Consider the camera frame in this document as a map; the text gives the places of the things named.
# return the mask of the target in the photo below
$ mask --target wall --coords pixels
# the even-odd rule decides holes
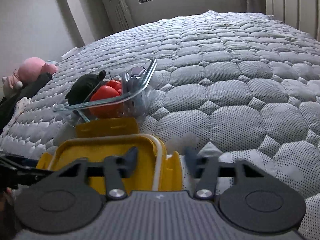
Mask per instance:
[[[126,0],[136,26],[176,16],[217,12],[245,12],[246,0]]]
[[[0,0],[0,77],[28,57],[59,61],[82,45],[66,0]]]
[[[96,41],[113,33],[102,0],[80,0],[80,3]]]

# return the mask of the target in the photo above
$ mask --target black cloth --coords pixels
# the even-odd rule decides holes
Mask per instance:
[[[18,103],[24,97],[32,98],[50,80],[52,80],[52,76],[50,73],[40,74],[36,81],[23,88],[20,93],[14,95],[9,99],[2,99],[0,104],[0,133],[2,133],[2,130],[6,126],[6,124],[10,122],[14,114],[14,107],[16,103]]]

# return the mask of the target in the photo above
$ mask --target quilted mattress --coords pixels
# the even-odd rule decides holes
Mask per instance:
[[[34,159],[54,153],[74,136],[51,111],[64,84],[102,64],[145,57],[157,59],[157,90],[140,131],[161,138],[168,152],[191,146],[266,170],[305,197],[300,232],[320,239],[320,43],[272,16],[208,11],[96,41],[58,64],[0,150]],[[222,191],[232,178],[219,182]]]

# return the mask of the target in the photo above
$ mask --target ribbed gray surface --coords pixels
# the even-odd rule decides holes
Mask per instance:
[[[296,233],[255,236],[238,231],[223,221],[209,202],[195,201],[186,191],[133,192],[111,202],[92,224],[81,230],[46,236],[27,230],[15,240],[298,240]]]

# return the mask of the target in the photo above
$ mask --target mattress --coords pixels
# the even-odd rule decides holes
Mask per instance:
[[[140,131],[158,136],[168,152],[190,146],[269,172],[304,196],[300,232],[320,239],[320,43],[272,16],[208,11],[96,41],[58,64],[0,150],[34,159],[53,154],[75,136],[51,110],[64,85],[103,64],[145,57],[157,59],[157,90]],[[219,179],[217,191],[232,181]]]

